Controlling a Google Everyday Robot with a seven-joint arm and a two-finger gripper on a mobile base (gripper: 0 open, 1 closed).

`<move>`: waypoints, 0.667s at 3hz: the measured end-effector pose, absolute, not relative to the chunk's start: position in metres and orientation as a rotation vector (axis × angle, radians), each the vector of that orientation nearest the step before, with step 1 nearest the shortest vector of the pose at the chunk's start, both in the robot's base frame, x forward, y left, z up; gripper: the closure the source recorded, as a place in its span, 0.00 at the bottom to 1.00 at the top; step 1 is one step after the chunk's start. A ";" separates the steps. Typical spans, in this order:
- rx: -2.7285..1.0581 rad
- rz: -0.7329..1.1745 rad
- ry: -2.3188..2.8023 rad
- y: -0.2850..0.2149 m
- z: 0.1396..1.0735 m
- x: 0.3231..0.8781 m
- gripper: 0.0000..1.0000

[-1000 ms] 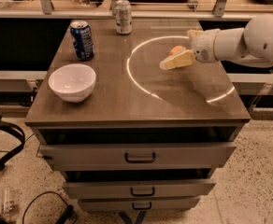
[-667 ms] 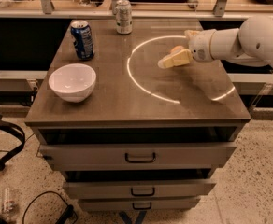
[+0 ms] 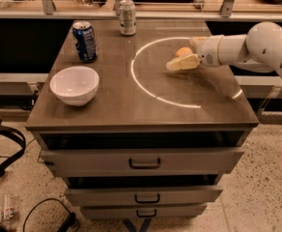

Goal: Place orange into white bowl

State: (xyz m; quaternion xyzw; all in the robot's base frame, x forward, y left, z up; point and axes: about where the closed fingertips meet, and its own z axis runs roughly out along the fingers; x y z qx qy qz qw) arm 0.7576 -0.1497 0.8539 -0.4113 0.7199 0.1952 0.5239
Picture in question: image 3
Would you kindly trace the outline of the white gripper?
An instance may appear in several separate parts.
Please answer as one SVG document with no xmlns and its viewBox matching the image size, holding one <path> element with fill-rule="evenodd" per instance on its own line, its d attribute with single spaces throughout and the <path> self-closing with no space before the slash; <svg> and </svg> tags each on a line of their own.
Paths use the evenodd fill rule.
<svg viewBox="0 0 282 232">
<path fill-rule="evenodd" d="M 166 69 L 171 72 L 196 69 L 200 60 L 201 64 L 206 67 L 218 67 L 220 65 L 218 49 L 222 38 L 223 35 L 191 37 L 189 43 L 193 48 L 197 48 L 198 55 L 191 53 L 177 57 L 166 64 Z"/>
</svg>

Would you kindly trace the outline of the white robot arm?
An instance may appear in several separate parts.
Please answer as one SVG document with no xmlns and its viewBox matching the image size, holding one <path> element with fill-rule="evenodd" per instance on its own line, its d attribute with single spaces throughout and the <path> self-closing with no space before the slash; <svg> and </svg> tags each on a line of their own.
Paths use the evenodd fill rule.
<svg viewBox="0 0 282 232">
<path fill-rule="evenodd" d="M 231 65 L 252 72 L 276 72 L 282 79 L 282 27 L 276 23 L 258 23 L 242 35 L 192 37 L 189 43 L 192 50 L 169 61 L 168 71 Z"/>
</svg>

